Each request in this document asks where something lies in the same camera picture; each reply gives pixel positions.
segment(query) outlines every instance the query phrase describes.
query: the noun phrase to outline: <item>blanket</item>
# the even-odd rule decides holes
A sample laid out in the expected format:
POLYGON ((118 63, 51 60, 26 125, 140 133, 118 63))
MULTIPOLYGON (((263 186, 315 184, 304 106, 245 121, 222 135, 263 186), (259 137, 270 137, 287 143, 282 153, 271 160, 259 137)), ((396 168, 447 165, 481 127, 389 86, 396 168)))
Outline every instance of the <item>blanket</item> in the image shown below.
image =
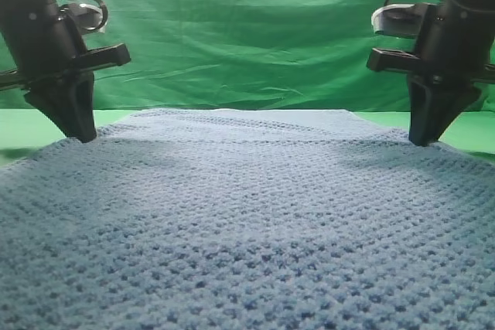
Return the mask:
POLYGON ((484 330, 495 166, 347 111, 155 109, 0 168, 5 330, 484 330))

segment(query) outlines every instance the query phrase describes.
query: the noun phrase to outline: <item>green screen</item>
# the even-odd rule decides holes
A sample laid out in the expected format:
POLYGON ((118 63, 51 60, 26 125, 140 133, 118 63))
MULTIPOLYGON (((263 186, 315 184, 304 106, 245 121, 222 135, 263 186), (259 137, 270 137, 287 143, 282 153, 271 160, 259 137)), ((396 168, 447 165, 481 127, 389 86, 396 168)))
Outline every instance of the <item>green screen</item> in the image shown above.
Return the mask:
MULTIPOLYGON (((124 42, 133 61, 96 72, 95 109, 409 109, 403 75, 366 68, 372 47, 410 46, 373 35, 384 0, 105 1, 107 33, 87 44, 124 42)), ((394 0, 423 1, 436 0, 394 0)), ((12 67, 0 43, 0 70, 12 67)), ((0 108, 26 107, 20 90, 0 93, 0 108)))

